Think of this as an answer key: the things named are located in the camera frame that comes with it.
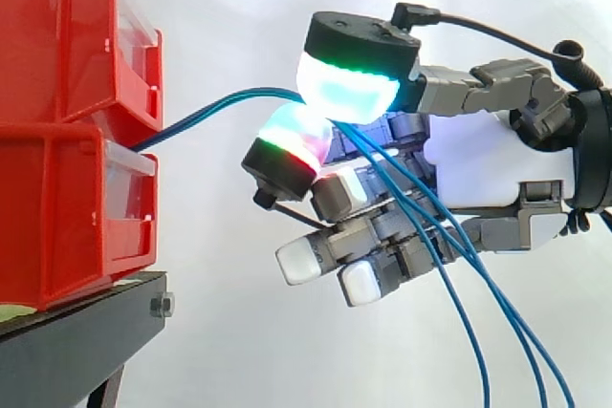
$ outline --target screw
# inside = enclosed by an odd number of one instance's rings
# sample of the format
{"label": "screw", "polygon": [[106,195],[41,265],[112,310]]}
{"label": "screw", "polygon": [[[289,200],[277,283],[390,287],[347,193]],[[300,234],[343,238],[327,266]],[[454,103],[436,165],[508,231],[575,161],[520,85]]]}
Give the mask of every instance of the screw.
{"label": "screw", "polygon": [[151,315],[153,317],[172,317],[174,313],[174,293],[165,291],[151,299]]}

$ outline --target black cable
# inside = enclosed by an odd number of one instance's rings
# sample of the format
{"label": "black cable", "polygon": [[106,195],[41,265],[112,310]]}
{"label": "black cable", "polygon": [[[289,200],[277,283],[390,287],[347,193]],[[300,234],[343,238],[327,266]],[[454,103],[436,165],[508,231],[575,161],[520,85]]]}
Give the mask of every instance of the black cable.
{"label": "black cable", "polygon": [[316,229],[325,229],[327,228],[326,225],[317,222],[316,220],[311,219],[310,217],[306,217],[303,214],[300,214],[299,212],[286,207],[282,204],[275,204],[273,207],[273,210],[277,210],[278,212],[280,212],[283,215],[286,215],[287,217],[291,217],[294,220],[297,220],[298,222],[305,224],[305,225],[309,225],[312,228],[316,228]]}
{"label": "black cable", "polygon": [[491,37],[495,37],[506,43],[510,43],[511,45],[514,45],[525,52],[539,56],[542,59],[547,59],[553,63],[575,64],[582,60],[582,55],[565,55],[547,52],[546,50],[542,50],[541,48],[521,40],[520,38],[514,37],[513,35],[500,31],[499,29],[492,28],[491,26],[487,26],[486,24],[479,23],[478,21],[474,21],[473,19],[440,13],[439,21],[441,23],[454,24],[455,26],[461,26],[463,28],[472,29],[473,31],[490,35]]}

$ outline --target gray mechanical link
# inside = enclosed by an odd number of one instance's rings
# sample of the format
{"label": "gray mechanical link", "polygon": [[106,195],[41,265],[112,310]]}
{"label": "gray mechanical link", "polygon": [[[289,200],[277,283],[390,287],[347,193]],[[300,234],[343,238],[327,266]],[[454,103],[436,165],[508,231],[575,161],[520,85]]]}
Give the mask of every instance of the gray mechanical link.
{"label": "gray mechanical link", "polygon": [[469,74],[424,66],[421,74],[427,82],[418,108],[422,114],[451,117],[519,110],[522,124],[539,140],[571,119],[567,94],[548,68],[531,59],[499,59]]}
{"label": "gray mechanical link", "polygon": [[477,247],[481,250],[529,250],[532,248],[532,217],[561,214],[562,202],[561,182],[522,183],[517,205],[496,209],[489,212],[492,215],[488,217],[467,220],[463,227],[477,234]]}
{"label": "gray mechanical link", "polygon": [[[425,196],[413,192],[410,198],[430,215],[439,218],[435,207]],[[428,234],[444,263],[455,261],[459,254],[420,214],[415,216],[428,228]],[[393,201],[339,222],[332,228],[311,233],[307,239],[322,273],[340,265],[367,262],[377,277],[382,295],[435,267],[414,225]]]}
{"label": "gray mechanical link", "polygon": [[[419,150],[428,136],[426,118],[420,114],[405,114],[393,112],[377,118],[374,122],[360,126],[360,131],[381,147],[407,148]],[[352,160],[359,156],[357,147],[338,129],[334,129],[334,137],[326,164]]]}

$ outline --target white wall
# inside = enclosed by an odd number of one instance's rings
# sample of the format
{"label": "white wall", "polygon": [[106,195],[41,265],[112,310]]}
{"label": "white wall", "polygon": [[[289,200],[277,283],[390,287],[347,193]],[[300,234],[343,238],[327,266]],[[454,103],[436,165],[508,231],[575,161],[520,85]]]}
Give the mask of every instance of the white wall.
{"label": "white wall", "polygon": [[[140,0],[164,32],[165,121],[229,92],[294,88],[313,11],[388,15],[395,0]],[[551,48],[583,42],[612,77],[609,0],[408,0],[486,20]],[[520,53],[451,26],[419,31],[423,61],[458,68]],[[469,343],[436,273],[379,304],[345,307],[334,276],[285,286],[274,250],[307,228],[251,203],[240,169],[275,100],[252,100],[153,149],[162,161],[160,260],[177,296],[167,329],[128,365],[122,408],[480,406]],[[486,256],[566,374],[580,407],[612,405],[612,236]],[[493,406],[537,407],[527,364],[482,283],[451,276],[492,374]],[[551,406],[562,406],[551,381]]]}

